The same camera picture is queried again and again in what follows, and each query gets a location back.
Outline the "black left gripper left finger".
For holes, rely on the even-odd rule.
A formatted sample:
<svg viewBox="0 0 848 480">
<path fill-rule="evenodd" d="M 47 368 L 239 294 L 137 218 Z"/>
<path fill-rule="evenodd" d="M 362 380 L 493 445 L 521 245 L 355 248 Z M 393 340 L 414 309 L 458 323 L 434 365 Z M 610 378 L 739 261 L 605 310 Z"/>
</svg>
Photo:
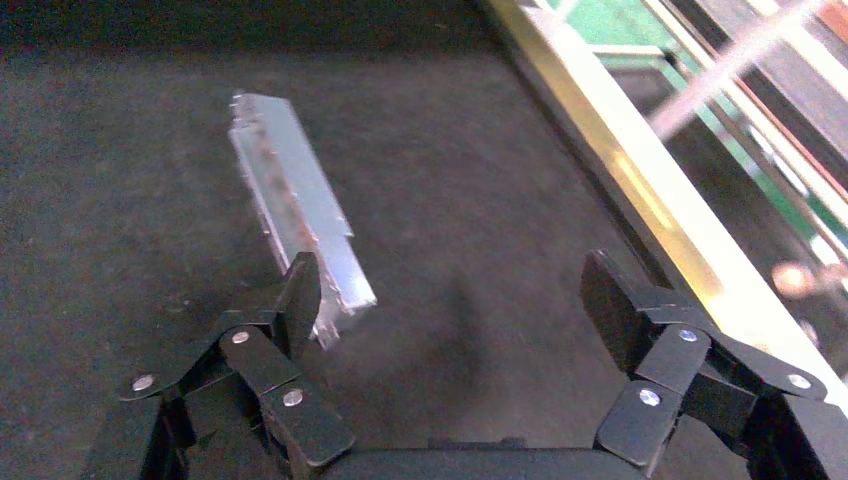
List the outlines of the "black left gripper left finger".
<svg viewBox="0 0 848 480">
<path fill-rule="evenodd" d="M 224 311 L 201 339 L 119 388 L 119 398 L 157 397 L 173 410 L 176 426 L 197 430 L 189 403 L 229 381 L 231 396 L 283 447 L 292 467 L 328 467 L 351 450 L 355 437 L 294 362 L 305 338 L 298 330 L 316 319 L 320 290 L 316 256 L 298 253 L 274 308 Z"/>
</svg>

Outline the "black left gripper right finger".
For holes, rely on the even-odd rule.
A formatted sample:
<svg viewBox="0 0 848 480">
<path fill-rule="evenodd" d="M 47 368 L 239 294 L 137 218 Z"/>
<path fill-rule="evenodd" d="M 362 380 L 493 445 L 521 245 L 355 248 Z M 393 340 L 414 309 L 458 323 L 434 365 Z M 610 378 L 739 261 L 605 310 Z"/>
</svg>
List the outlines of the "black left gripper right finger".
<svg viewBox="0 0 848 480">
<path fill-rule="evenodd" d="M 829 405 L 813 375 L 721 333 L 675 290 L 636 285 L 602 250 L 580 297 L 629 381 L 594 446 L 654 469 L 681 416 L 706 425 L 750 469 L 826 469 Z"/>
</svg>

